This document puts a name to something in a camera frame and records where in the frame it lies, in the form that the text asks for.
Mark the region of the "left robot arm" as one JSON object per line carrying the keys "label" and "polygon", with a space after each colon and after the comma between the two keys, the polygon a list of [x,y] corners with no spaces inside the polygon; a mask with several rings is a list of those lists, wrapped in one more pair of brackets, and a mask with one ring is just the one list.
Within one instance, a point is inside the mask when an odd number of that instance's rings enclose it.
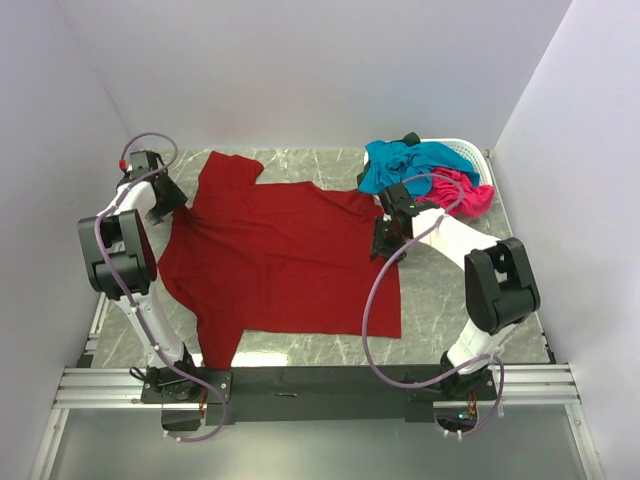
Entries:
{"label": "left robot arm", "polygon": [[147,367],[132,367],[130,375],[151,391],[186,402],[199,392],[200,378],[159,302],[158,267],[144,223],[161,223],[187,197],[156,152],[134,152],[121,169],[124,176],[104,218],[87,217],[77,224],[87,276],[95,291],[125,313],[144,343]]}

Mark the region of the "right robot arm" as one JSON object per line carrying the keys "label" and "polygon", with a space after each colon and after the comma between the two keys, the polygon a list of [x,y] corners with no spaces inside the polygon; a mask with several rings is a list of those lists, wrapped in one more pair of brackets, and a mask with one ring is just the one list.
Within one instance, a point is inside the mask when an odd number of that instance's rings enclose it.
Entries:
{"label": "right robot arm", "polygon": [[[374,258],[386,260],[368,294],[362,321],[362,343],[372,370],[386,383],[405,389],[438,384],[444,395],[460,399],[479,381],[482,371],[497,360],[516,326],[541,304],[539,290],[524,244],[501,240],[462,223],[432,202],[416,202],[400,183],[379,194],[384,214],[376,218],[371,247]],[[367,334],[369,315],[386,273],[406,251],[421,243],[453,262],[464,273],[468,320],[454,344],[441,358],[441,373],[414,384],[394,381],[375,365]]]}

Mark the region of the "red t-shirt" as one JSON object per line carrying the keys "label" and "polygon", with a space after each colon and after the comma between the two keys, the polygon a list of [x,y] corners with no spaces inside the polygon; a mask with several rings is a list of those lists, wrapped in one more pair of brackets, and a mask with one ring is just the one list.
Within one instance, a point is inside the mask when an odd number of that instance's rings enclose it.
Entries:
{"label": "red t-shirt", "polygon": [[[380,208],[356,190],[262,184],[256,160],[214,152],[190,207],[173,214],[159,261],[167,291],[194,313],[206,366],[229,368],[243,333],[358,335],[385,261],[370,257]],[[368,334],[397,338],[399,273],[377,290]]]}

